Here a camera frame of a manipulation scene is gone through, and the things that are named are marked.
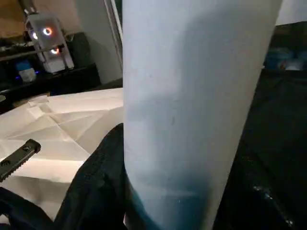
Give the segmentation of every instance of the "black fabric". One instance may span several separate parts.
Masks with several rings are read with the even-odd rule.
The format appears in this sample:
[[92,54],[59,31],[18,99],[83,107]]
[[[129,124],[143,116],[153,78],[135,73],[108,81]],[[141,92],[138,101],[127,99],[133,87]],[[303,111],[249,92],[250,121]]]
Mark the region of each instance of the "black fabric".
[[53,229],[52,220],[41,208],[2,187],[0,187],[0,215],[6,215],[10,221],[10,226],[0,225],[0,230]]
[[120,124],[78,170],[56,216],[56,229],[125,229],[123,145]]
[[306,229],[307,72],[263,74],[218,218],[232,229]]

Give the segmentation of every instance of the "white tube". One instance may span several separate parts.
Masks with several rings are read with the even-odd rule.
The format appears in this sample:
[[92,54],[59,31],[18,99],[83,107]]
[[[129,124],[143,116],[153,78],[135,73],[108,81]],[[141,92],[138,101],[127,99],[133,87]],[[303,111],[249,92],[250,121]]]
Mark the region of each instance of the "white tube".
[[280,4],[123,1],[125,165],[146,229],[212,228]]

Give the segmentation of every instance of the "cardboard tube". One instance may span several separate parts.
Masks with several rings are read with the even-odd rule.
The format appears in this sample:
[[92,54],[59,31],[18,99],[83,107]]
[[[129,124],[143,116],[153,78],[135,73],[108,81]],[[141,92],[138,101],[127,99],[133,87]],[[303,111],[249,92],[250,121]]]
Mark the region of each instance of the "cardboard tube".
[[280,5],[123,1],[130,229],[212,228]]

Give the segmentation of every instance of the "electronic device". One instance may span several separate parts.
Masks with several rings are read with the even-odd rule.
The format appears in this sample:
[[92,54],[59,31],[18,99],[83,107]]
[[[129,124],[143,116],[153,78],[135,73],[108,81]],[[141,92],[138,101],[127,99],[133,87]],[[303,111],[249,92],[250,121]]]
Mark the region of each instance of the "electronic device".
[[25,26],[45,70],[55,73],[74,67],[58,19],[49,13],[34,13],[26,18]]

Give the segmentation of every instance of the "glowing orange light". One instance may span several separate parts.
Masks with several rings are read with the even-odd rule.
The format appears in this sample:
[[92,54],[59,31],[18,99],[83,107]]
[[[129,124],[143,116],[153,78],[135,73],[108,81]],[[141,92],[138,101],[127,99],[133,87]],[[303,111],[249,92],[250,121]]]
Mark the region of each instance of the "glowing orange light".
[[46,28],[43,29],[43,33],[46,36],[50,36],[50,35],[52,35],[52,29],[50,27],[46,27]]

